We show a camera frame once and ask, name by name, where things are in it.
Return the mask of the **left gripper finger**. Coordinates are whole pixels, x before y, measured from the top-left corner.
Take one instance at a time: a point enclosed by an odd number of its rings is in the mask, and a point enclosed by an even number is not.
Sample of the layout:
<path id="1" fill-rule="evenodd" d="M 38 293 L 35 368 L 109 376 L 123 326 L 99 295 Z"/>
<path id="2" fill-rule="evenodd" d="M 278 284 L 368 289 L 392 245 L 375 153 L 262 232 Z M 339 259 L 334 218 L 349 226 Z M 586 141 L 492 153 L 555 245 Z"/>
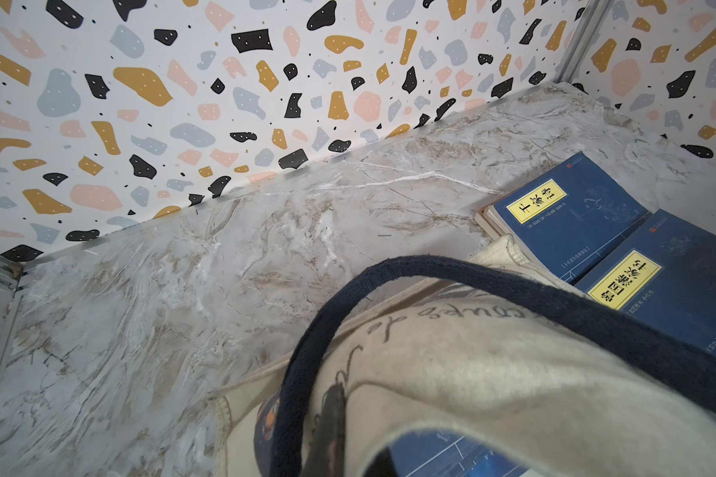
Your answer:
<path id="1" fill-rule="evenodd" d="M 300 475 L 338 477 L 344 475 L 346 399 L 344 387 L 330 387 L 323 401 L 310 452 Z"/>

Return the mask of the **cream canvas tote bag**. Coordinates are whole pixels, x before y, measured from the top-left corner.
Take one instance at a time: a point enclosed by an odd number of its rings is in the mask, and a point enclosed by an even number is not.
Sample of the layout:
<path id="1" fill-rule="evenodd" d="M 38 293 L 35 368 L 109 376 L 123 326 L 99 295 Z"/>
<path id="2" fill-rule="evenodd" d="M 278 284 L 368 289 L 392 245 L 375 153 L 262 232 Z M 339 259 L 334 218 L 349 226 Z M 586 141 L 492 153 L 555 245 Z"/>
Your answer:
<path id="1" fill-rule="evenodd" d="M 716 476 L 716 357 L 586 298 L 509 238 L 353 278 L 290 355 L 214 395 L 215 474 L 302 476 L 336 384 L 343 476 L 424 430 L 533 476 Z"/>

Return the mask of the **navy book with yellow label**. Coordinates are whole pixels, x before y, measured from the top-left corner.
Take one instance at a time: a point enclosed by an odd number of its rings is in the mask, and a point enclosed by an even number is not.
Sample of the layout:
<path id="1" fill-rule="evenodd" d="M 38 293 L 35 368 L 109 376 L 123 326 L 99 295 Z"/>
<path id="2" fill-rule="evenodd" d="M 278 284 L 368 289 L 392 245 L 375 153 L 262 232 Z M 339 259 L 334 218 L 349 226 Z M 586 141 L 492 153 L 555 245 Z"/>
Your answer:
<path id="1" fill-rule="evenodd" d="M 533 262 L 574 284 L 649 216 L 579 152 L 478 211 L 475 222 L 493 240 L 512 236 Z"/>

